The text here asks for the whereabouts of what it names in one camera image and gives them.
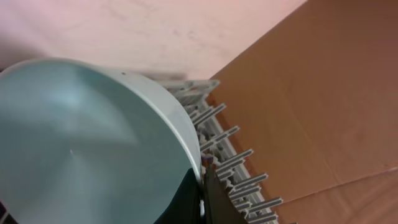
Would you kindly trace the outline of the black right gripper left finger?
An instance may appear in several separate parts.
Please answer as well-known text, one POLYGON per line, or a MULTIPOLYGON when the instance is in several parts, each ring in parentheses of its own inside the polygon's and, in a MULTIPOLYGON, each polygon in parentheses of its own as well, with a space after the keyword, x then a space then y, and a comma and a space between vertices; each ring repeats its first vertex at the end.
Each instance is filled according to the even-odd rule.
POLYGON ((193 169, 189 169, 172 201, 155 224, 199 224, 200 188, 193 169))

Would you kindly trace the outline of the light blue bowl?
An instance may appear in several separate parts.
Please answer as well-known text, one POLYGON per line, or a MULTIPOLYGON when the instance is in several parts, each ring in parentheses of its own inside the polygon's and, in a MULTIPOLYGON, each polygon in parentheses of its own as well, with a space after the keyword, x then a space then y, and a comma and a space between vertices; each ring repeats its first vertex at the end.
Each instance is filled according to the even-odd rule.
POLYGON ((154 223, 185 174, 193 123, 156 81, 47 58, 1 73, 1 202, 18 223, 154 223))

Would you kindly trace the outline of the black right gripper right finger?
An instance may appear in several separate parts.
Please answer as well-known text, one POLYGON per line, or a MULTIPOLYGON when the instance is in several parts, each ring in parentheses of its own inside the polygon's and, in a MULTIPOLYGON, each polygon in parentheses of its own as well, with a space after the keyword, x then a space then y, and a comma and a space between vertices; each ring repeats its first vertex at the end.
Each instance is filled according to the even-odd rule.
POLYGON ((208 168, 203 176, 203 198, 205 223, 248 224, 229 199, 220 179, 212 168, 208 168))

